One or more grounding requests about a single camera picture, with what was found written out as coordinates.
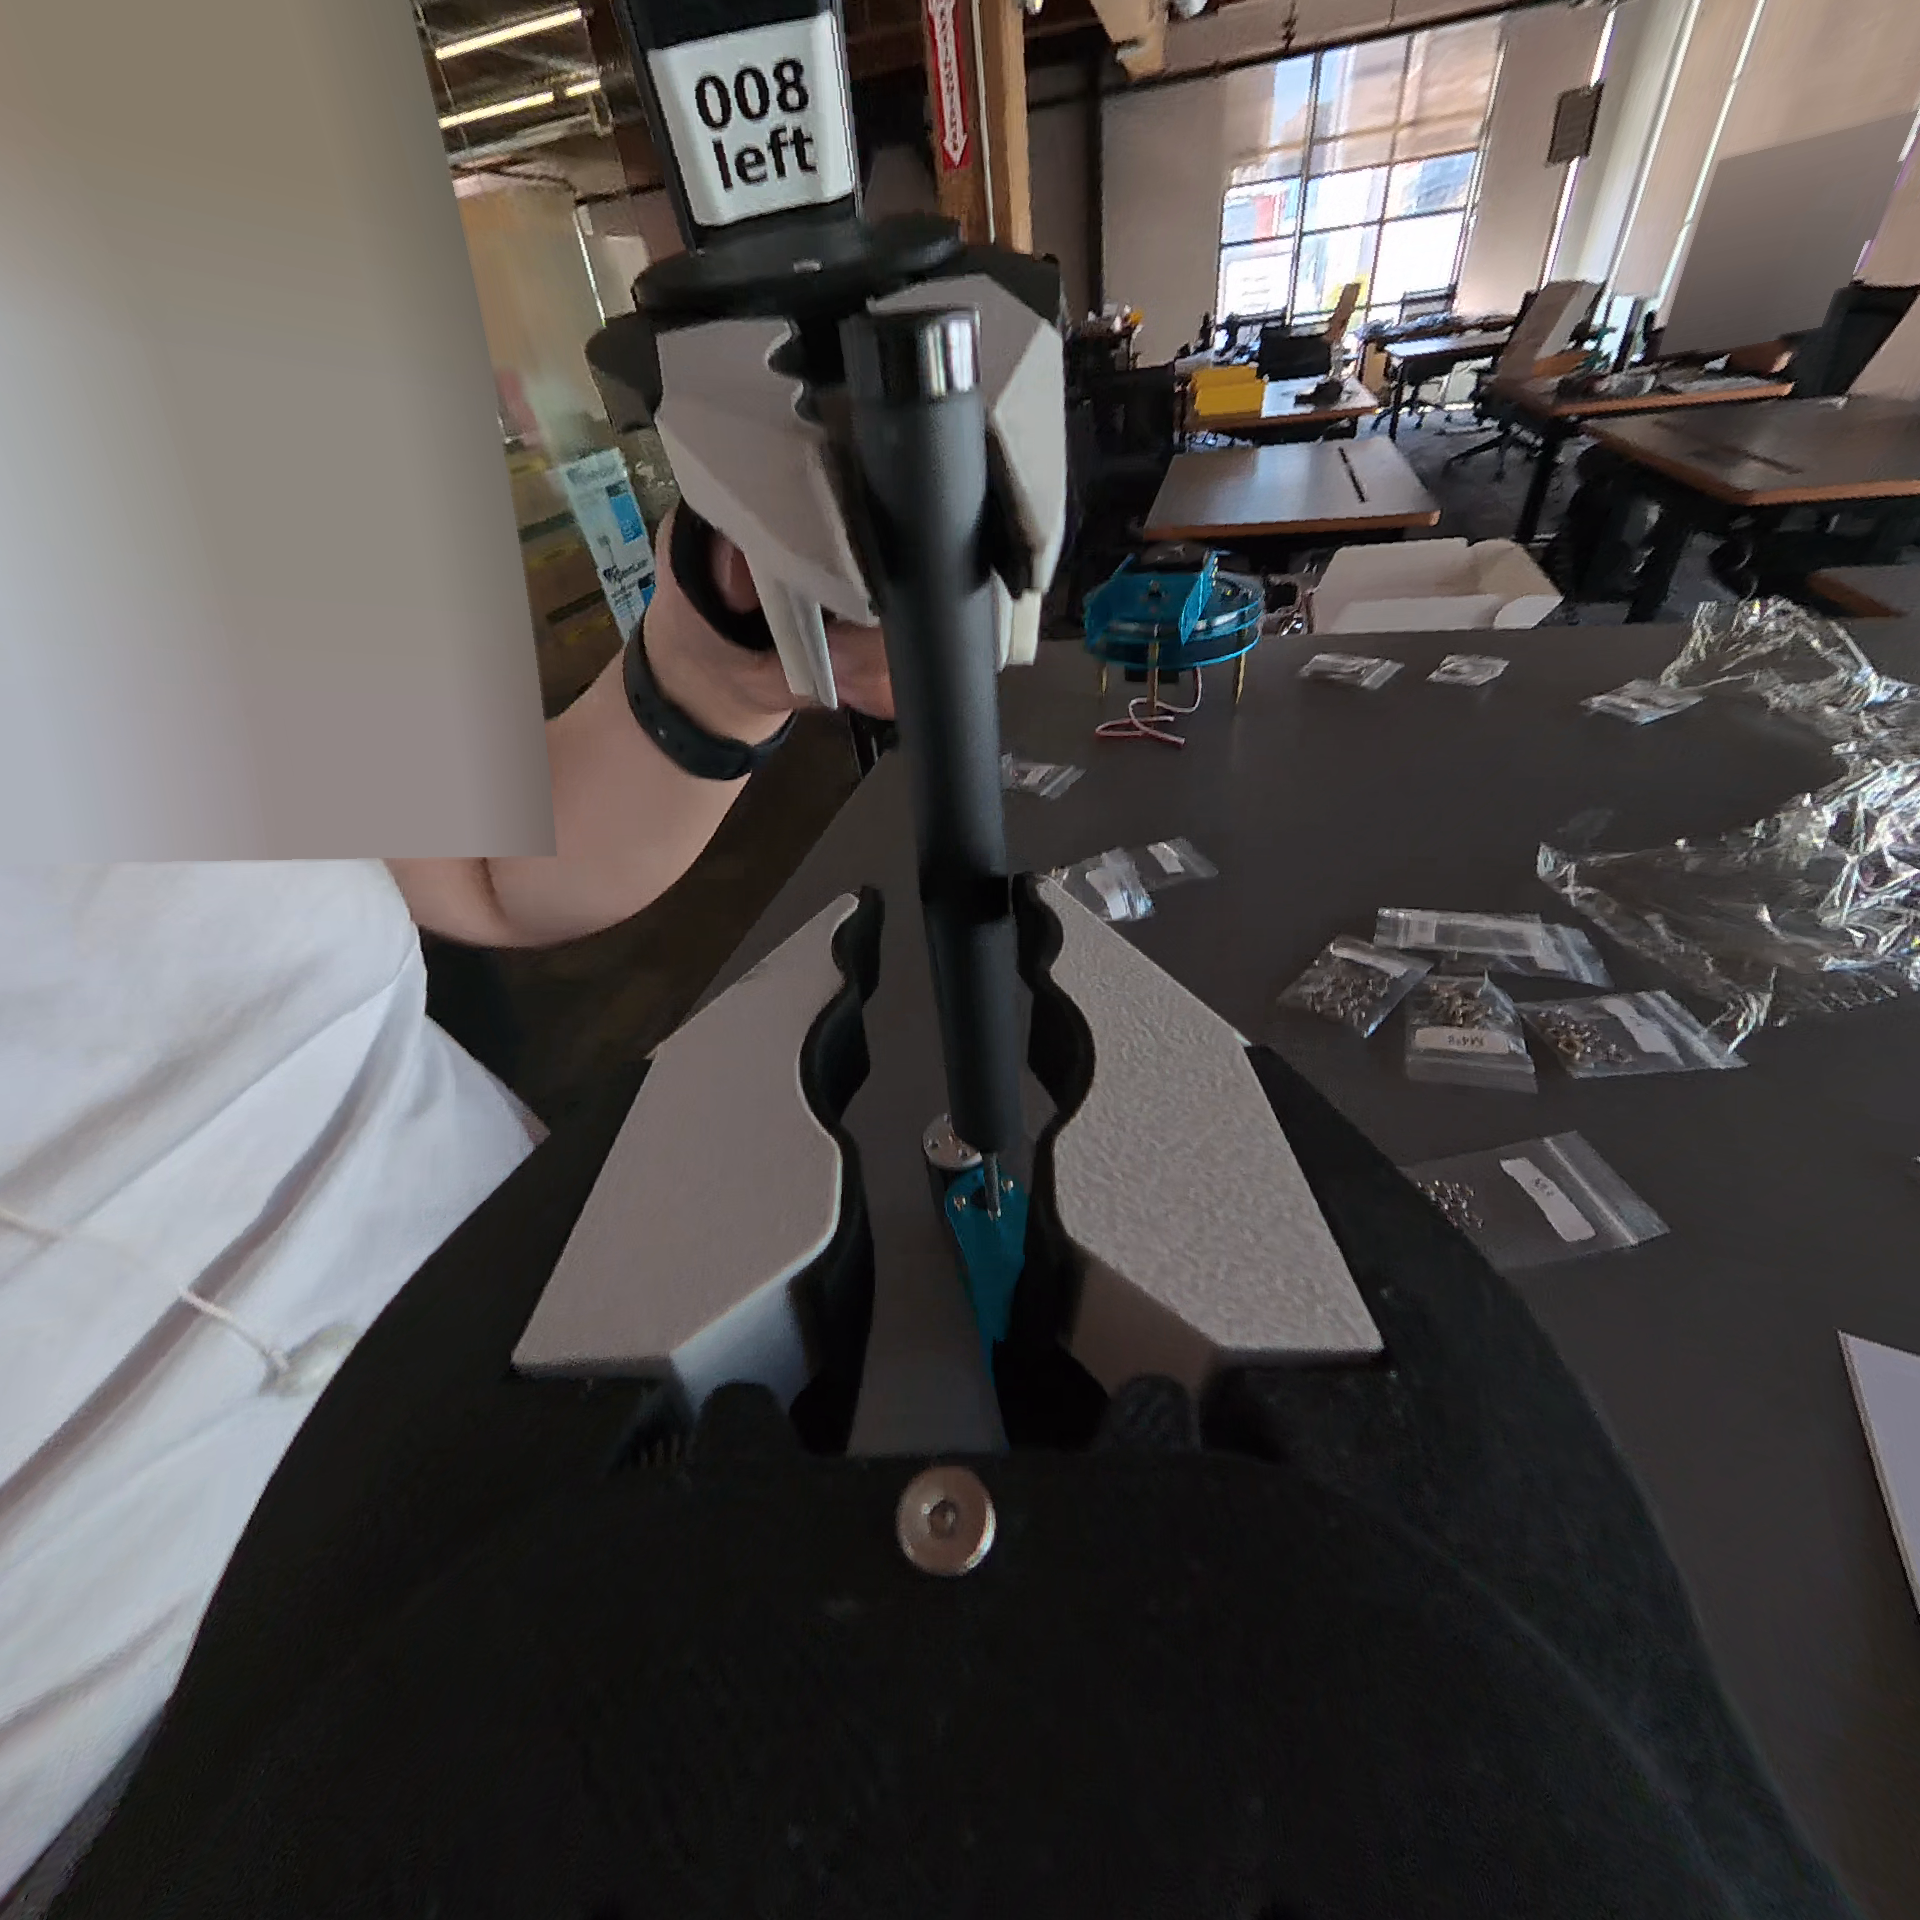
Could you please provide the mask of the assembly instruction booklet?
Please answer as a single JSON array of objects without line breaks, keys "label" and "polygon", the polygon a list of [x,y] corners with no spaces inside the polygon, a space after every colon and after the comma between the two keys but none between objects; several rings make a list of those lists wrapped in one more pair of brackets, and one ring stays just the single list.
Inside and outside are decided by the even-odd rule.
[{"label": "assembly instruction booklet", "polygon": [[1916,1355],[1837,1333],[1858,1427],[1916,1605]]}]

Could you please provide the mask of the bright office window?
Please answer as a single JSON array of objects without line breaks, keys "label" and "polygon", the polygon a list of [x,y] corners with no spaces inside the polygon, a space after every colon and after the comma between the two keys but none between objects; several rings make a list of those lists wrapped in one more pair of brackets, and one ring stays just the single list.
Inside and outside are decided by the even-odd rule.
[{"label": "bright office window", "polygon": [[1214,319],[1398,322],[1453,297],[1478,203],[1503,25],[1239,65],[1221,83]]}]

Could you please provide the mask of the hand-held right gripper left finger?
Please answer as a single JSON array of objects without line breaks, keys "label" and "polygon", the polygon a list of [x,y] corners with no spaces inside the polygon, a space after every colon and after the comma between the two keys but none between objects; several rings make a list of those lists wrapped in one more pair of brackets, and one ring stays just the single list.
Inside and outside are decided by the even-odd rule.
[{"label": "hand-held right gripper left finger", "polygon": [[648,1058],[518,1333],[514,1369],[652,1380],[685,1413],[735,1380],[848,1420],[873,1232],[844,1116],[869,1080],[884,898],[830,898]]}]

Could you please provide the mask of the wooden pillar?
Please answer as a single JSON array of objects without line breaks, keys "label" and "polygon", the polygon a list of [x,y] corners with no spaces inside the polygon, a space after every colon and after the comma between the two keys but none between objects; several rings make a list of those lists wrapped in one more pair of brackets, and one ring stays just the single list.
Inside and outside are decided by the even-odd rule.
[{"label": "wooden pillar", "polygon": [[920,22],[938,210],[971,243],[1029,254],[1025,7],[920,4]]}]

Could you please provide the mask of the white open cardboard box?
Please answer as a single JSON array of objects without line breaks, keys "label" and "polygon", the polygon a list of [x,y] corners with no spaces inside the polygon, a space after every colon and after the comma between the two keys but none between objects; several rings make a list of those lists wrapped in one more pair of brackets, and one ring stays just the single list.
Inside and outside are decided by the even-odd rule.
[{"label": "white open cardboard box", "polygon": [[1344,543],[1308,598],[1311,630],[1435,634],[1525,630],[1561,605],[1561,590],[1518,540]]}]

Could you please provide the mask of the dark grey desk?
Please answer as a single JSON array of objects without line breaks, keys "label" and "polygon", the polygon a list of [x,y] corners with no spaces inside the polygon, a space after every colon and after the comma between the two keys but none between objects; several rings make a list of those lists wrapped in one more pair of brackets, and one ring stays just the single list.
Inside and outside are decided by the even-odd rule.
[{"label": "dark grey desk", "polygon": [[[1141,953],[1272,1032],[1282,1119],[1362,1279],[1445,1358],[1409,1471],[1522,1554],[1485,1583],[1572,1652],[1634,1656],[1663,1753],[1699,1666],[1732,1699],[1786,1822],[1844,1909],[1916,1916],[1916,1608],[1837,1333],[1916,1355],[1916,1007],[1757,1040],[1750,1072],[1558,1083],[1536,1098],[1406,1087],[1358,1040],[1268,1014],[1282,971],[1373,906],[1525,909],[1565,822],[1605,848],[1714,833],[1819,782],[1779,717],[1706,703],[1670,725],[1576,699],[1656,659],[1663,627],[1525,638],[1485,696],[1253,670],[1188,754],[1069,750],[1065,804],[1014,804],[1029,859],[1188,830],[1221,866]],[[1402,1166],[1583,1134],[1666,1235],[1496,1272]],[[877,1916],[1703,1916],[1692,1866],[1630,1866],[1558,1797],[1601,1735],[1572,1652],[1442,1561],[1398,1442],[1424,1377],[1301,1369],[1224,1387],[1264,1453],[989,1456],[1003,1536],[931,1579],[891,1543],[898,1460],[728,1460],[717,1692],[667,1764],[717,1829],[717,1895],[641,1913]]]}]

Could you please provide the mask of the office table with slot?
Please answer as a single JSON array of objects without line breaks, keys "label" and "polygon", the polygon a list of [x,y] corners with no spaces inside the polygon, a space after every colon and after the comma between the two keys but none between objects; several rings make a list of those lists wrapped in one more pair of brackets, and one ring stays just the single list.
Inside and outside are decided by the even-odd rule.
[{"label": "office table with slot", "polygon": [[1384,540],[1427,533],[1442,504],[1391,438],[1177,453],[1141,522],[1170,540]]}]

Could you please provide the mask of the blue servo bracket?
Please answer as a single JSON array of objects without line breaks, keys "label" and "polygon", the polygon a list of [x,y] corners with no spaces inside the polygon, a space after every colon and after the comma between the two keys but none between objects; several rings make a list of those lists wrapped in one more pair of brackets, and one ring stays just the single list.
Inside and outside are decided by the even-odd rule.
[{"label": "blue servo bracket", "polygon": [[1025,1261],[1025,1185],[993,1156],[982,1156],[938,1112],[924,1127],[924,1163],[935,1181],[938,1214],[956,1250],[956,1268],[974,1315],[985,1366],[1007,1340],[1011,1308]]}]

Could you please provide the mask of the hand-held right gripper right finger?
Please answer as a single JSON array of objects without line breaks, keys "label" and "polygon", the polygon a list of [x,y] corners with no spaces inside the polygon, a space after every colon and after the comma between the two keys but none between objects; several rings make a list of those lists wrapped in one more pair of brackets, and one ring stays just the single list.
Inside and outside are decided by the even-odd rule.
[{"label": "hand-held right gripper right finger", "polygon": [[1065,884],[1022,880],[1032,1148],[1022,1355],[1101,1391],[1384,1351],[1250,1040]]}]

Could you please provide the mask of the black wristband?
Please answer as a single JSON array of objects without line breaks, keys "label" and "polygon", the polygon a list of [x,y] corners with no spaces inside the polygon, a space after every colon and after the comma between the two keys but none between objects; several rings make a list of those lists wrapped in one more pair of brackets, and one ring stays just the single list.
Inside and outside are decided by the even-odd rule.
[{"label": "black wristband", "polygon": [[757,739],[710,732],[681,703],[674,703],[652,667],[645,623],[623,645],[623,692],[638,732],[688,779],[743,782],[754,779],[793,735],[797,714]]}]

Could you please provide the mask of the black electric screwdriver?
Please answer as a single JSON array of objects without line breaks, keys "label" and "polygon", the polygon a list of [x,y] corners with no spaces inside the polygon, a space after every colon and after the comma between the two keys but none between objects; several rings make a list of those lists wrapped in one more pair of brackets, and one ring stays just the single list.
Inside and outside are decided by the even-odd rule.
[{"label": "black electric screwdriver", "polygon": [[848,529],[880,616],[917,830],[917,891],[949,1123],[1003,1210],[1022,1127],[1014,906],[996,732],[996,583],[1025,551],[996,460],[967,308],[859,312],[848,377]]}]

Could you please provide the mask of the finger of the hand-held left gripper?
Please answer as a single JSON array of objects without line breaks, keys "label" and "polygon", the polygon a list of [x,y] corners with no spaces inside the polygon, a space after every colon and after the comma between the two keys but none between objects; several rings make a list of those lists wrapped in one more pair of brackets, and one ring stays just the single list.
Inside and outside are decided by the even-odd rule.
[{"label": "finger of the hand-held left gripper", "polygon": [[1029,667],[1069,522],[1065,348],[1025,301],[978,301],[978,348],[996,496],[1032,558],[1025,587],[996,583],[996,663]]},{"label": "finger of the hand-held left gripper", "polygon": [[750,562],[764,609],[779,587],[826,619],[869,627],[830,438],[801,413],[801,373],[775,366],[790,344],[790,319],[663,330],[659,438],[681,496]]}]

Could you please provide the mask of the person in white shirt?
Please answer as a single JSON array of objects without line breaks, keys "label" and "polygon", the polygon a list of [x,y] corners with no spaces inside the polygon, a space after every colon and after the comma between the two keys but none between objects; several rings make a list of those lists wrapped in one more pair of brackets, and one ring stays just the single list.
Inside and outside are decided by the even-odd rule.
[{"label": "person in white shirt", "polygon": [[[301,1340],[370,1330],[540,1141],[427,1018],[380,859],[4,866],[4,1206]],[[319,1395],[4,1232],[4,1884],[178,1688]]]}]

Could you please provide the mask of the zip bag of metal hardware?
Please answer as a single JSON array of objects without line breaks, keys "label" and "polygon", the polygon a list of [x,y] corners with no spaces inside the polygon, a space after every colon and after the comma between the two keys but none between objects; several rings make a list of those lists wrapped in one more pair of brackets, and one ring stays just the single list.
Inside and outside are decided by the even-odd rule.
[{"label": "zip bag of metal hardware", "polygon": [[1735,1072],[1746,1061],[1663,989],[1522,1003],[1525,1032],[1572,1080]]},{"label": "zip bag of metal hardware", "polygon": [[1340,935],[1279,993],[1279,1011],[1311,1014],[1369,1040],[1431,967],[1435,960],[1424,953]]}]

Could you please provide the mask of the stack of cardboard boxes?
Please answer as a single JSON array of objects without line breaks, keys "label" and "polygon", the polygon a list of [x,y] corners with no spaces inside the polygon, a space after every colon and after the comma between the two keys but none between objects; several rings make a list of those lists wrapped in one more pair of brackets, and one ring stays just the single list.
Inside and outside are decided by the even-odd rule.
[{"label": "stack of cardboard boxes", "polygon": [[551,464],[507,438],[540,703],[558,717],[616,659],[652,598],[652,525],[619,449]]}]

